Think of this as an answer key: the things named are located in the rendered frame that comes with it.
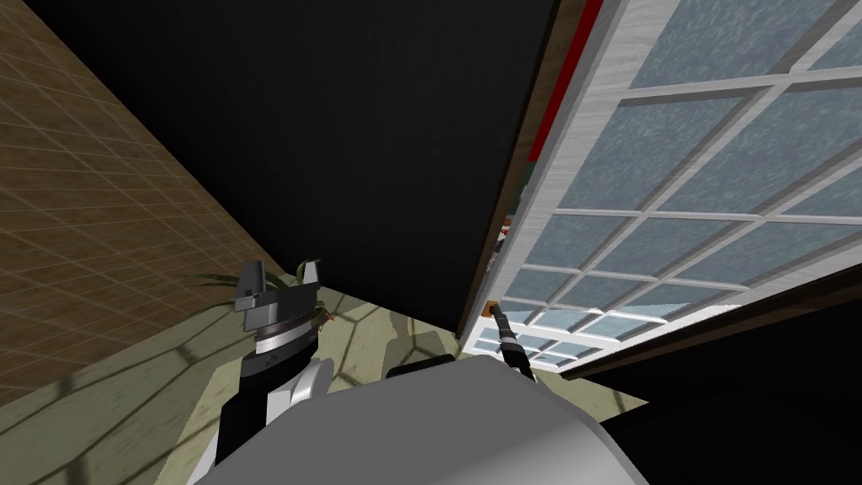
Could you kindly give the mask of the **green potted plant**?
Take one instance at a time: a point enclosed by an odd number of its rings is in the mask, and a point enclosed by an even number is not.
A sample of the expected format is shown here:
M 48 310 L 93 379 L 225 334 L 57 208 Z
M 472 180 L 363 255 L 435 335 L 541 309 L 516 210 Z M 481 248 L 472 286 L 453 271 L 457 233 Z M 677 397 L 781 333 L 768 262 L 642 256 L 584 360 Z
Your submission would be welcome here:
M 319 264 L 322 261 L 321 258 L 315 259 L 305 259 L 302 263 L 300 263 L 296 272 L 297 275 L 294 278 L 292 283 L 285 283 L 279 276 L 274 273 L 264 271 L 264 285 L 267 290 L 278 290 L 282 288 L 290 287 L 293 284 L 300 285 L 304 282 L 305 269 L 308 264 L 314 263 L 315 265 Z M 236 288 L 238 287 L 240 278 L 237 276 L 232 276 L 228 274 L 181 274 L 178 276 L 181 279 L 191 279 L 191 280 L 208 280 L 206 283 L 195 283 L 190 285 L 189 287 L 206 287 L 206 286 L 225 286 Z M 315 305 L 315 311 L 322 314 L 322 322 L 319 323 L 319 326 L 322 327 L 326 322 L 331 322 L 334 320 L 332 313 L 327 309 L 326 304 L 323 300 L 318 300 Z

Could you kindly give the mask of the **white glazed door leaf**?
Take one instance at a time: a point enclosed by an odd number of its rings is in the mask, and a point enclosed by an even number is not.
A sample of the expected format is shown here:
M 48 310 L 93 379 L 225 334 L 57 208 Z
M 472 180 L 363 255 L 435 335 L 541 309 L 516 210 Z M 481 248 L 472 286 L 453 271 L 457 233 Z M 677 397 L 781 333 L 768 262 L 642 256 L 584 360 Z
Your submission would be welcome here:
M 496 301 L 562 373 L 862 263 L 862 0 L 586 0 Z

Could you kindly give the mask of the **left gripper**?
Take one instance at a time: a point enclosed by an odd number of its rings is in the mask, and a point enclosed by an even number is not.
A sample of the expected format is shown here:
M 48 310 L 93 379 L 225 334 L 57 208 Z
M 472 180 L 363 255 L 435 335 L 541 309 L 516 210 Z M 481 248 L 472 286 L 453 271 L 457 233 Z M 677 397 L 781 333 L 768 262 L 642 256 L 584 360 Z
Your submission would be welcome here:
M 306 315 L 317 304 L 320 289 L 319 259 L 307 259 L 299 265 L 299 285 L 278 290 L 266 290 L 261 261 L 249 261 L 242 266 L 237 281 L 234 312 L 243 312 L 243 330 L 258 330 Z

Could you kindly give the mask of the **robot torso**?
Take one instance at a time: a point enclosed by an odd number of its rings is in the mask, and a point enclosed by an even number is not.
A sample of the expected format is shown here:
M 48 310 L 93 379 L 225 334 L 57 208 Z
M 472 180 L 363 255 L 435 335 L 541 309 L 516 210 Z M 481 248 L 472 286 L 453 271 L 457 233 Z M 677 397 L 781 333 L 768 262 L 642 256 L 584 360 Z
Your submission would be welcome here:
M 218 461 L 220 428 L 187 485 L 648 485 L 594 417 L 491 356 L 338 392 L 332 367 L 270 393 Z

